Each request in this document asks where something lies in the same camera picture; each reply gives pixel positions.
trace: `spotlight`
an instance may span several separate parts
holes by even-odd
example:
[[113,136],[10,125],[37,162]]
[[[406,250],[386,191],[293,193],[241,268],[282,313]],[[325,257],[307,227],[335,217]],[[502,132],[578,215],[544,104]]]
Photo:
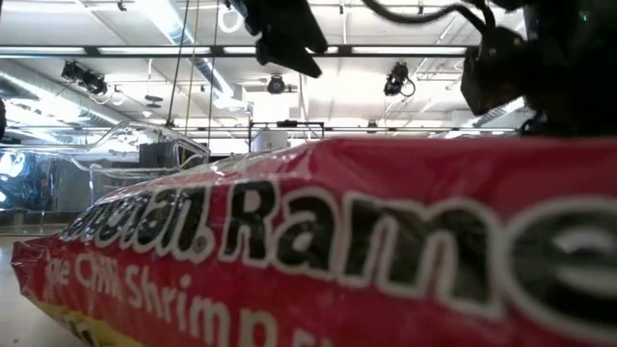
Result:
[[[375,121],[375,120],[370,120],[370,121],[368,122],[368,125],[367,125],[366,127],[368,127],[368,128],[372,128],[372,127],[379,127],[379,126],[377,126],[377,121]],[[371,131],[371,130],[369,130],[369,131],[366,131],[366,134],[377,134],[377,131],[374,131],[374,130],[373,130],[373,131]]]
[[270,94],[280,94],[285,91],[285,83],[282,81],[282,76],[273,75],[268,82],[266,91]]
[[409,69],[405,63],[396,63],[392,71],[388,75],[386,85],[384,86],[384,94],[386,96],[396,96],[401,93],[405,82],[410,81]]
[[126,12],[126,6],[124,5],[124,0],[120,0],[118,4],[116,5],[118,6],[118,10],[120,10],[121,12]]
[[81,68],[75,62],[66,62],[60,75],[70,83],[77,82],[77,85],[88,90],[88,93],[94,95],[107,93],[105,76],[97,76],[90,70]]

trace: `floor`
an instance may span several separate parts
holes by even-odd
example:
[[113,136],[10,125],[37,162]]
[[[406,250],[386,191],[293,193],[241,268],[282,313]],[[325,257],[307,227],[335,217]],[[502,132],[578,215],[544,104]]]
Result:
[[84,347],[84,344],[19,295],[11,268],[13,242],[0,236],[0,347]]

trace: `yellow stripe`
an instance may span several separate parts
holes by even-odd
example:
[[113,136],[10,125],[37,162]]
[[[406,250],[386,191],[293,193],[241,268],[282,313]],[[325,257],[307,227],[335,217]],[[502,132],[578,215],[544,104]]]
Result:
[[104,321],[95,320],[79,311],[71,311],[66,307],[41,303],[31,297],[28,297],[28,299],[67,329],[70,329],[68,324],[69,322],[73,322],[77,327],[86,328],[92,335],[96,346],[144,347],[144,344],[137,342],[124,334],[116,332]]

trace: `red plastic package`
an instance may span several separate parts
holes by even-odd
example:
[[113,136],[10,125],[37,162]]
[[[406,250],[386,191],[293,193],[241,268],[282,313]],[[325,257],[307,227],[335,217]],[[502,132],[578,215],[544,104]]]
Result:
[[332,140],[121,189],[16,243],[95,346],[617,345],[617,142]]

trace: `white cylinder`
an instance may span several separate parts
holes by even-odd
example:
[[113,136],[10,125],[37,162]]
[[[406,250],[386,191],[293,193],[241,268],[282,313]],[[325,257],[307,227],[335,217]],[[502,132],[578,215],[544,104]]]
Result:
[[289,147],[286,131],[263,130],[254,134],[251,151],[261,152]]

